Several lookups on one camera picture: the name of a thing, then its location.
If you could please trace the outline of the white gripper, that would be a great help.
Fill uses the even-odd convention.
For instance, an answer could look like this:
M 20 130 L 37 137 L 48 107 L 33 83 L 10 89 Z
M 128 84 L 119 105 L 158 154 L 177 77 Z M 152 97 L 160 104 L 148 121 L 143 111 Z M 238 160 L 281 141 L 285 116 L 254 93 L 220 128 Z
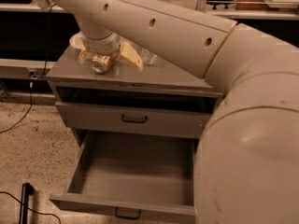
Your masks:
M 90 60 L 93 53 L 110 55 L 120 48 L 119 61 L 121 63 L 132 65 L 138 71 L 143 70 L 142 58 L 130 43 L 127 41 L 121 43 L 120 35 L 111 33 L 107 37 L 101 39 L 91 39 L 84 34 L 80 34 L 80 38 L 85 48 L 80 51 L 78 56 L 78 62 L 80 64 L 84 64 L 86 61 Z

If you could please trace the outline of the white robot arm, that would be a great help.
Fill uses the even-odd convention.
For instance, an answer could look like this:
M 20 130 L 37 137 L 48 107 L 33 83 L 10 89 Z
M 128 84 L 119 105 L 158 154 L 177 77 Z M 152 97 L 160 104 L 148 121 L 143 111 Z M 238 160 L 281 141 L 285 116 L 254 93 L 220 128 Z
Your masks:
M 299 224 L 299 49 L 158 0 L 52 0 L 93 43 L 121 35 L 223 92 L 195 156 L 196 224 Z

